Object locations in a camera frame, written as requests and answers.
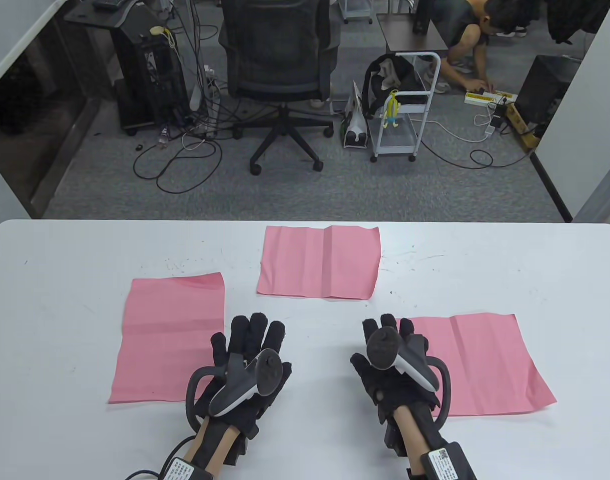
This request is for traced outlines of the person's left hand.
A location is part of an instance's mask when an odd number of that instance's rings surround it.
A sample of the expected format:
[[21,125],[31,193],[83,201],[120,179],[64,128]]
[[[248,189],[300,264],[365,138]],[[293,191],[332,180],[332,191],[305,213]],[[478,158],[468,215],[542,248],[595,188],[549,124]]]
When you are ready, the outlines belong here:
[[197,430],[199,419],[213,419],[237,429],[246,439],[254,439],[257,421],[274,403],[292,373],[292,365],[279,354],[286,333],[280,321],[268,321],[261,312],[250,317],[238,315],[231,322],[231,335],[212,335],[212,375],[201,395],[199,379],[193,374],[187,388],[186,416]]

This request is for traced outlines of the person's right hand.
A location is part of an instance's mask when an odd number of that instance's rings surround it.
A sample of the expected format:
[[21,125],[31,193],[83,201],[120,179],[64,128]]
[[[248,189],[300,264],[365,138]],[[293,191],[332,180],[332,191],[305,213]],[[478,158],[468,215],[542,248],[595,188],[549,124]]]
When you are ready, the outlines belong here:
[[380,360],[373,363],[369,355],[355,353],[350,362],[378,408],[380,423],[394,423],[394,412],[401,407],[420,407],[432,420],[441,401],[436,394],[440,382],[427,361],[428,339],[415,331],[412,320],[396,320],[391,313],[382,314],[379,323],[363,320],[362,329],[366,351],[374,350],[370,344],[375,339]]

